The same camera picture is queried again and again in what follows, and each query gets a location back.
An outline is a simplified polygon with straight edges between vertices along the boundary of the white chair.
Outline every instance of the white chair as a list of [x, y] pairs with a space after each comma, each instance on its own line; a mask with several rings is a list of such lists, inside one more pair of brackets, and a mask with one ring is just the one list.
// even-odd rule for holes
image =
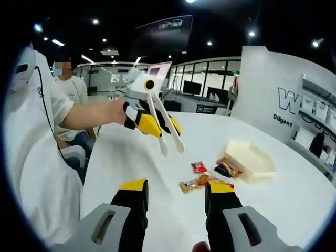
[[75, 157], [80, 161], [80, 167], [84, 168], [85, 166], [85, 150], [82, 146], [74, 145], [64, 149], [61, 149], [62, 155], [65, 159]]

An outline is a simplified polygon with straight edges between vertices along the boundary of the red candy wrapper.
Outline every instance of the red candy wrapper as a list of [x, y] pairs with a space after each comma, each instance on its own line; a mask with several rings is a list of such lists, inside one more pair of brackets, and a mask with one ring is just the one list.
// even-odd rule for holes
[[204, 166], [202, 161], [199, 161], [197, 163], [193, 163], [193, 164], [191, 164], [191, 166], [194, 168], [195, 173], [202, 173], [202, 172], [207, 171], [207, 168]]

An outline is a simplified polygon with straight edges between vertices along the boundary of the candy wrapper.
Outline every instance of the candy wrapper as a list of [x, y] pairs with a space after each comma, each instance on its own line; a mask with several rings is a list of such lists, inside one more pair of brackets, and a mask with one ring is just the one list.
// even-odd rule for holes
[[235, 188], [235, 185], [234, 185], [234, 184], [225, 183], [224, 181], [219, 180], [219, 179], [214, 178], [214, 177], [210, 177], [210, 178], [209, 178], [209, 181], [214, 181], [214, 182], [217, 183], [217, 184], [225, 184], [225, 185], [228, 185], [228, 186], [231, 187], [232, 189]]
[[197, 186], [197, 178], [193, 180], [189, 180], [187, 182], [180, 182], [180, 188], [184, 193], [190, 192], [192, 189], [196, 188]]
[[208, 175], [202, 174], [197, 180], [197, 187], [205, 186], [209, 179], [210, 177]]
[[242, 172], [239, 171], [238, 169], [236, 169], [234, 167], [234, 165], [232, 163], [230, 163], [230, 161], [227, 160], [225, 157], [223, 157], [221, 159], [218, 159], [216, 164], [219, 165], [221, 171], [226, 174], [226, 175], [223, 175], [223, 176], [226, 176], [226, 177], [231, 176], [233, 178], [237, 178], [242, 174]]
[[191, 166], [194, 168], [195, 173], [202, 173], [202, 172], [207, 171], [207, 168], [204, 166], [202, 161], [199, 161], [197, 163], [193, 163], [193, 164], [191, 164]]
[[195, 188], [201, 188], [206, 185], [206, 182], [210, 177], [208, 175], [202, 174], [198, 179], [195, 178], [193, 180], [187, 181], [187, 182], [181, 182], [180, 188], [184, 193], [190, 192], [192, 189]]

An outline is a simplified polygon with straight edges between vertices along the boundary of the jeans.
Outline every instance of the jeans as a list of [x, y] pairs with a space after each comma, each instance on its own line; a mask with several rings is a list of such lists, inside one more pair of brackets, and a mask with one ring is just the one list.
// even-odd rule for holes
[[85, 157], [89, 159], [91, 156], [93, 146], [95, 144], [94, 142], [95, 141], [94, 139], [92, 139], [92, 137], [90, 137], [86, 132], [82, 131], [78, 133], [72, 141], [67, 143], [70, 144], [71, 146], [74, 145], [82, 146], [83, 149], [85, 150]]
[[76, 157], [75, 158], [70, 157], [66, 160], [66, 162], [67, 162], [67, 165], [69, 165], [72, 169], [74, 169], [78, 173], [78, 176], [79, 176], [80, 180], [82, 181], [82, 184], [84, 185], [87, 166], [85, 166], [84, 168], [81, 168], [80, 167], [80, 161]]

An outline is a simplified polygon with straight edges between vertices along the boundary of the robotic hand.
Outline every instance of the robotic hand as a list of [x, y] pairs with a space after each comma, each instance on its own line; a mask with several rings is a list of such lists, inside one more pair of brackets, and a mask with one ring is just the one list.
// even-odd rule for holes
[[127, 86], [124, 111], [127, 115], [125, 127], [138, 128], [144, 134], [150, 134], [158, 138], [161, 153], [168, 156], [167, 144], [162, 135], [163, 129], [171, 134], [176, 148], [180, 153], [184, 152], [184, 144], [180, 138], [181, 128], [177, 121], [168, 115], [158, 94], [163, 80], [132, 68], [128, 79], [133, 81]]
[[[81, 220], [72, 237], [53, 245], [51, 251], [142, 251], [147, 211], [148, 181], [127, 182], [119, 187], [111, 204], [98, 206]], [[205, 213], [211, 252], [303, 251], [279, 239], [276, 227], [252, 207], [243, 207], [225, 183], [207, 182]]]

